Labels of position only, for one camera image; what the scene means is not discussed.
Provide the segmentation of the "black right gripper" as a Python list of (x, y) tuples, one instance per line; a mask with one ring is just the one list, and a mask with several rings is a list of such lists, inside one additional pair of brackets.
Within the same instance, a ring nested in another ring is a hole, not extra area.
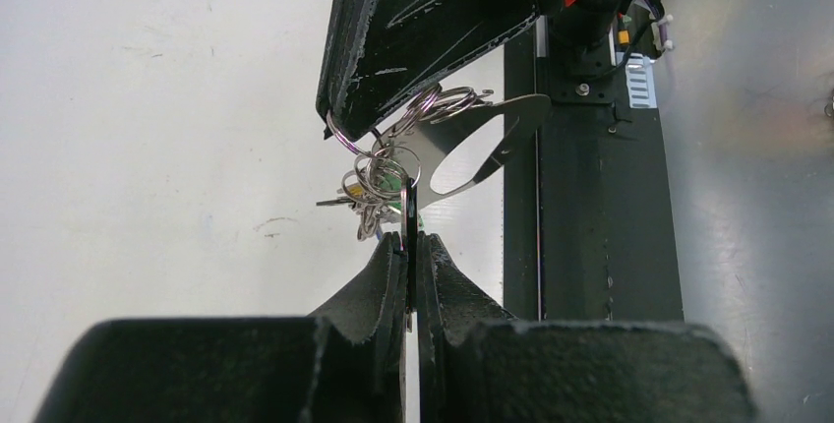
[(332, 0), (316, 110), (350, 141), (528, 30), (603, 36), (631, 0)]

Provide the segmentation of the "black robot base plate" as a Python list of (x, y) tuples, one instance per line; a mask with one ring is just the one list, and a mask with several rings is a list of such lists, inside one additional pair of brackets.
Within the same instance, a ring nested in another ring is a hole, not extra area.
[(546, 20), (506, 45), (507, 96), (545, 122), (504, 170), (505, 307), (524, 320), (684, 317), (651, 62), (611, 38), (575, 55)]

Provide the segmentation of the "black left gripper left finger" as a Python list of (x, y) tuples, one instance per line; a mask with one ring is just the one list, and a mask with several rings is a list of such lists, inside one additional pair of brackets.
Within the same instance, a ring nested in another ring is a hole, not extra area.
[(302, 317), (101, 322), (74, 344), (39, 422), (400, 422), (399, 236)]

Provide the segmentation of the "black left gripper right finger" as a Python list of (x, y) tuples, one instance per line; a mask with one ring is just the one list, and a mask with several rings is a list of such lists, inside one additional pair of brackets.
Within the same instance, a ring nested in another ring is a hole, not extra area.
[(416, 242), (425, 422), (752, 422), (726, 342), (675, 322), (526, 321)]

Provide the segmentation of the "black tag key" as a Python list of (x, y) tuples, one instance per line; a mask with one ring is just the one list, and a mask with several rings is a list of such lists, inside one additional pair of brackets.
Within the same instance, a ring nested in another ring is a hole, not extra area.
[(406, 255), (413, 258), (417, 249), (419, 218), (415, 180), (408, 175), (405, 175), (401, 180), (400, 206), (400, 239)]

